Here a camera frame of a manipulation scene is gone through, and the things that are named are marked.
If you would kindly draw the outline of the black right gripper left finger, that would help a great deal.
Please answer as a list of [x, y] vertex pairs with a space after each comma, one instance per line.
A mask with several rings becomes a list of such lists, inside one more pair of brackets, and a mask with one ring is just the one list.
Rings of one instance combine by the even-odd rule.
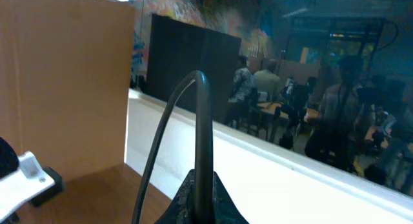
[[196, 173], [188, 172], [171, 203], [155, 224], [196, 224]]

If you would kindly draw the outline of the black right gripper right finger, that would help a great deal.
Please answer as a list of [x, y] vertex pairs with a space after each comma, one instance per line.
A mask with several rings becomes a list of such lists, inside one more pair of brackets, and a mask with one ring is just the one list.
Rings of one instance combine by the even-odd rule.
[[214, 172], [213, 208], [215, 224], [248, 224], [248, 221], [236, 208], [216, 172]]

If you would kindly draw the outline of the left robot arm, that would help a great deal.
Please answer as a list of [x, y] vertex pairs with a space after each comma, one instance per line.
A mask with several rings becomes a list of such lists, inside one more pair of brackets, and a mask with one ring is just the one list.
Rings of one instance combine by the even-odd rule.
[[[19, 169], [19, 159], [10, 144], [1, 138], [1, 180], [6, 179]], [[20, 218], [16, 212], [11, 213], [1, 224], [16, 224]]]

